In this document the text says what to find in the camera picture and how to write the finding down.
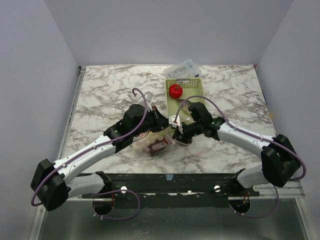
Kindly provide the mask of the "clear zip top bag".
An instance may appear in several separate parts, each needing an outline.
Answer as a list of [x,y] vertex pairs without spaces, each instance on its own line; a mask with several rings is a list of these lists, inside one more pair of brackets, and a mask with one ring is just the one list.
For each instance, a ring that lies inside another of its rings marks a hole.
[[174,139],[176,136],[175,129],[170,127],[159,132],[148,131],[134,137],[131,147],[138,154],[154,157],[173,151],[178,146],[187,147],[191,144]]

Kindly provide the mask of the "red fake apple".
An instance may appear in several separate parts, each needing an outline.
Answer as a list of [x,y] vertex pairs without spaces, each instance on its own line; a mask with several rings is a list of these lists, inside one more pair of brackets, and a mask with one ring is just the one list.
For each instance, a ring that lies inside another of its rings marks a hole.
[[168,94],[172,99],[177,100],[183,95],[183,89],[179,85],[173,84],[169,87]]

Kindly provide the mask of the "grey fake fish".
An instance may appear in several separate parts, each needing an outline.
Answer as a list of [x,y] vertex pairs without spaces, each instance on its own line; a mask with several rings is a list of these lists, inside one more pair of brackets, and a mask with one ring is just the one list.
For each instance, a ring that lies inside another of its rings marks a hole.
[[[185,101],[184,99],[176,99],[175,100],[176,103],[178,104],[178,107],[181,106],[181,104]],[[180,111],[183,111],[185,114],[187,114],[188,116],[191,116],[191,112],[189,111],[189,107],[195,107],[196,103],[195,102],[191,102],[190,100],[186,100],[185,103],[183,104],[182,108],[180,109]]]

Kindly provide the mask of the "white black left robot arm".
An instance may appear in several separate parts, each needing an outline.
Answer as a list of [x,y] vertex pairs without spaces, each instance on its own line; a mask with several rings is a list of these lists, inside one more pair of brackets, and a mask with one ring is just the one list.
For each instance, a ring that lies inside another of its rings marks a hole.
[[112,189],[111,180],[102,172],[81,175],[82,172],[130,146],[134,137],[148,131],[160,132],[168,126],[168,118],[155,106],[149,109],[131,105],[120,121],[86,147],[54,162],[42,160],[30,184],[34,191],[31,205],[38,206],[35,199],[39,199],[47,211],[53,211],[69,198],[88,194],[107,197]]

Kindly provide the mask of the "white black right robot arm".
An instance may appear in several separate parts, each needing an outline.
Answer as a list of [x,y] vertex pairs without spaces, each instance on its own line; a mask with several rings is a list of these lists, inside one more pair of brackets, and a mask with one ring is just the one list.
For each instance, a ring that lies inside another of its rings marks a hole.
[[213,118],[201,102],[177,101],[193,119],[193,123],[181,122],[173,139],[189,145],[193,137],[204,135],[217,141],[236,145],[261,160],[261,164],[239,170],[229,182],[230,191],[241,196],[254,185],[272,184],[283,187],[301,167],[301,162],[289,139],[279,134],[276,137],[258,135],[236,127],[221,116]]

